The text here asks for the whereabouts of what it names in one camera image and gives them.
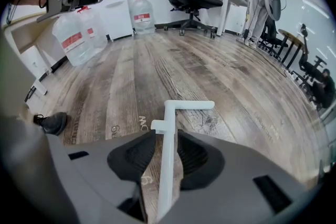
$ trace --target chair armrest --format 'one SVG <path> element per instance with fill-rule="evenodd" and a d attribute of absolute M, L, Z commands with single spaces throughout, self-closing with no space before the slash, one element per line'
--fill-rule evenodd
<path fill-rule="evenodd" d="M 314 65 L 314 67 L 318 67 L 318 66 L 322 67 L 322 66 L 320 65 L 320 63 L 323 63 L 323 64 L 327 65 L 327 63 L 326 63 L 325 61 L 323 61 L 320 57 L 316 56 L 316 58 L 317 58 L 317 61 L 315 60 L 315 65 Z"/>

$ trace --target red label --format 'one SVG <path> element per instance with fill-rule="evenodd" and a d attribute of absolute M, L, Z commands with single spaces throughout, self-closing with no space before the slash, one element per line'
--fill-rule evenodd
<path fill-rule="evenodd" d="M 82 38 L 82 33 L 78 32 L 77 34 L 74 34 L 73 36 L 67 38 L 62 42 L 63 49 L 69 47 L 72 43 L 75 43 L 77 40 Z"/>
<path fill-rule="evenodd" d="M 149 13 L 139 14 L 134 16 L 134 20 L 147 19 L 149 18 Z"/>

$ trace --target black slot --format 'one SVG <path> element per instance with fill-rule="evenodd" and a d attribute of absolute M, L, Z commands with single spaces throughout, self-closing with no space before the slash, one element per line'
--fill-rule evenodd
<path fill-rule="evenodd" d="M 70 160 L 74 160 L 74 159 L 79 159 L 79 158 L 82 158 L 82 157 L 85 157 L 85 156 L 88 156 L 89 153 L 87 153 L 86 151 L 79 151 L 79 152 L 75 152 L 75 153 L 71 153 L 69 154 L 69 158 Z"/>
<path fill-rule="evenodd" d="M 279 213 L 291 204 L 291 200 L 282 192 L 269 176 L 259 176 L 253 179 L 258 189 L 273 209 Z"/>

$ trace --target table leg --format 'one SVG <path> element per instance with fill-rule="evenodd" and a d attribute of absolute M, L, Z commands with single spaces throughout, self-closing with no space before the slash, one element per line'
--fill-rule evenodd
<path fill-rule="evenodd" d="M 37 79 L 35 80 L 33 86 L 38 90 L 38 92 L 42 95 L 46 95 L 47 89 L 42 85 L 42 83 Z"/>
<path fill-rule="evenodd" d="M 38 53 L 40 54 L 45 66 L 47 67 L 47 70 L 46 70 L 47 75 L 50 75 L 53 72 L 53 70 L 51 69 L 51 66 L 50 66 L 50 63 L 49 63 L 47 57 L 42 53 L 42 51 L 38 47 L 37 43 L 36 43 L 35 47 L 36 47 Z"/>
<path fill-rule="evenodd" d="M 218 30 L 217 30 L 217 35 L 221 36 L 223 32 L 223 28 L 226 23 L 226 15 L 227 15 L 227 7 L 229 5 L 229 0 L 223 0 L 223 5 L 221 9 L 221 18 L 220 18 L 220 23 L 218 25 Z"/>
<path fill-rule="evenodd" d="M 294 41 L 292 41 L 292 44 L 290 45 L 289 49 L 287 50 L 287 53 L 286 53 L 285 57 L 284 57 L 283 60 L 281 61 L 282 63 L 284 63 L 285 60 L 287 59 L 287 57 L 288 57 L 290 51 L 292 50 L 293 45 L 294 45 Z"/>
<path fill-rule="evenodd" d="M 224 21 L 224 26 L 223 26 L 223 29 L 222 29 L 222 33 L 224 33 L 225 29 L 226 29 L 225 26 L 226 26 L 226 22 L 227 22 L 227 15 L 229 14 L 230 7 L 231 7 L 231 2 L 227 3 L 226 15 L 225 15 L 225 21 Z"/>
<path fill-rule="evenodd" d="M 281 48 L 279 49 L 276 58 L 278 59 L 282 53 L 283 46 L 286 44 L 288 37 L 285 37 L 281 42 Z"/>
<path fill-rule="evenodd" d="M 294 61 L 294 59 L 295 59 L 296 55 L 298 55 L 298 53 L 299 53 L 300 49 L 301 49 L 301 44 L 299 44 L 299 46 L 298 46 L 298 48 L 296 49 L 296 51 L 295 51 L 295 53 L 294 53 L 294 55 L 293 55 L 292 59 L 290 60 L 289 64 L 286 66 L 286 67 L 287 67 L 287 69 L 289 69 L 289 67 L 290 67 L 290 66 L 291 66 L 291 64 L 293 63 L 293 61 Z"/>

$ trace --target person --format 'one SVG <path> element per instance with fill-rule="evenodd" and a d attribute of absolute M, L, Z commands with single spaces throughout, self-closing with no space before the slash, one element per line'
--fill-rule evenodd
<path fill-rule="evenodd" d="M 329 69 L 324 69 L 323 73 L 323 83 L 318 83 L 314 81 L 311 91 L 319 104 L 322 104 L 323 108 L 328 108 L 335 94 L 335 83 L 330 76 Z"/>
<path fill-rule="evenodd" d="M 14 5 L 44 5 L 46 0 L 10 0 Z M 0 114 L 14 116 L 41 126 L 45 133 L 59 135 L 67 123 L 67 113 L 57 112 L 49 117 L 34 115 L 24 102 L 35 77 L 24 66 L 0 33 Z"/>
<path fill-rule="evenodd" d="M 243 27 L 243 32 L 240 38 L 237 38 L 239 43 L 250 46 L 253 49 L 257 48 L 257 43 L 264 29 L 268 13 L 265 7 L 265 0 L 248 0 L 246 19 Z M 247 38 L 243 35 L 245 29 L 248 29 Z"/>

